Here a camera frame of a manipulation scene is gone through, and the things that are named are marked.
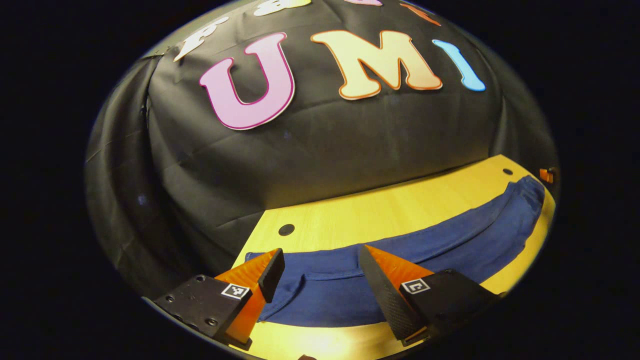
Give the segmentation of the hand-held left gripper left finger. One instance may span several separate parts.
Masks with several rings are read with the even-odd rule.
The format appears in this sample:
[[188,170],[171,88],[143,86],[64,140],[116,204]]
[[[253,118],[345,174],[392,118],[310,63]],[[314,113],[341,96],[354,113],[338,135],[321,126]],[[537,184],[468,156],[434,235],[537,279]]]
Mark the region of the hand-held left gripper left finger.
[[204,337],[249,350],[265,305],[285,270],[281,248],[217,276],[195,275],[152,301],[165,315]]

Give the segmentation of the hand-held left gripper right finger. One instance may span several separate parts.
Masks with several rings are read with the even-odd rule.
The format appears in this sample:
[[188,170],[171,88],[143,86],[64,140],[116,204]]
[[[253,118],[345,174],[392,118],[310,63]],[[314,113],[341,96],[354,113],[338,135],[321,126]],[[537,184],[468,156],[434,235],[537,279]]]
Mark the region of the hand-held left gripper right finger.
[[434,272],[368,244],[358,258],[384,319],[405,347],[452,333],[502,298],[455,269]]

